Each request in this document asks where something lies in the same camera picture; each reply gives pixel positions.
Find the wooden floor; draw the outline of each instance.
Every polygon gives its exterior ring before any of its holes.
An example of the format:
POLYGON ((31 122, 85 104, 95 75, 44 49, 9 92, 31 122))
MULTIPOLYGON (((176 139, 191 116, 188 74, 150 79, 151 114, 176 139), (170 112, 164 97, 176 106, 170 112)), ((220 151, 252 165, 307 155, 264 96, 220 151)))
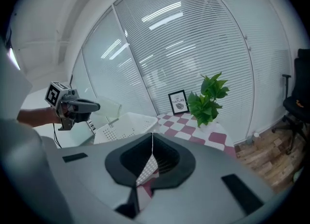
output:
POLYGON ((260 138, 248 145, 235 146, 237 159, 261 176, 276 193, 293 184, 293 175, 301 167, 304 158, 305 141, 296 136, 291 154, 287 155, 292 131, 269 130, 260 134, 260 138))

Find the green plant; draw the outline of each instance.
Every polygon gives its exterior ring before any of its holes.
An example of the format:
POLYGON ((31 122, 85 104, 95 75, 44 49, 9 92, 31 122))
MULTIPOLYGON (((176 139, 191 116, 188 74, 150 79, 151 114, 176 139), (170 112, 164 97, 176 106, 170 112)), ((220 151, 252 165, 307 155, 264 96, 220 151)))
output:
POLYGON ((229 89, 223 87, 227 80, 217 80, 221 74, 222 72, 214 75, 212 78, 202 75, 204 78, 201 85, 202 95, 198 96, 191 92, 188 97, 189 111, 196 117, 198 127, 201 124, 207 125, 209 122, 212 122, 218 115, 217 109, 222 108, 222 106, 216 103, 216 100, 227 96, 229 89))

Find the black strip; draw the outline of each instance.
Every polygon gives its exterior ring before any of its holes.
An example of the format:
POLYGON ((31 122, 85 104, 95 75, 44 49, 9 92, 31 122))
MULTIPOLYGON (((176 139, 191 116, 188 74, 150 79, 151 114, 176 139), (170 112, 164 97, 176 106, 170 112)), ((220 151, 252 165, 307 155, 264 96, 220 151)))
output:
POLYGON ((85 157, 88 157, 85 153, 77 153, 77 154, 73 154, 73 155, 68 155, 68 156, 63 156, 63 160, 68 163, 74 160, 80 160, 83 159, 85 157))
POLYGON ((227 175, 222 177, 222 180, 247 215, 264 205, 237 175, 227 175))

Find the black cable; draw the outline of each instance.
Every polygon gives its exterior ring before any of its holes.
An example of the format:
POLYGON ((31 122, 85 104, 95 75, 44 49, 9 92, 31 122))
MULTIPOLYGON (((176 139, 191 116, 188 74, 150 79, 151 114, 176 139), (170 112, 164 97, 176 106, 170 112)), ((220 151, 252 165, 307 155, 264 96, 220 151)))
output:
POLYGON ((55 131, 55 124, 53 123, 53 128, 54 128, 54 141, 55 143, 62 149, 61 145, 59 144, 59 141, 57 139, 56 131, 55 131))

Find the potted plant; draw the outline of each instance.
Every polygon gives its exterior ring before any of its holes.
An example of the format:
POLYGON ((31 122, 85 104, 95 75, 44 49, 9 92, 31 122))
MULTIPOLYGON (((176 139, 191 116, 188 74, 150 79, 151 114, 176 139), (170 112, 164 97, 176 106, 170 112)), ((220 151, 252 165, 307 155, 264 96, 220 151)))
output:
POLYGON ((229 91, 227 87, 223 87, 227 80, 217 80, 221 74, 222 72, 212 78, 202 75, 201 95, 191 92, 188 97, 189 111, 197 119, 198 127, 203 132, 212 132, 215 129, 217 109, 222 108, 216 101, 227 96, 229 91))

